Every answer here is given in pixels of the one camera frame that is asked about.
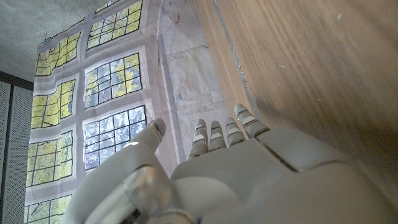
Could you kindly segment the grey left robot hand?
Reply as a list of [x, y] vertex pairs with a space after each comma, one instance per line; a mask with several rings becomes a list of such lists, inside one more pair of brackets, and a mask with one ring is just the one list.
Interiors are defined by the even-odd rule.
[[188, 159], [167, 175], [151, 121], [80, 184], [63, 223], [396, 223], [397, 208], [345, 154], [243, 105], [226, 126], [199, 119]]

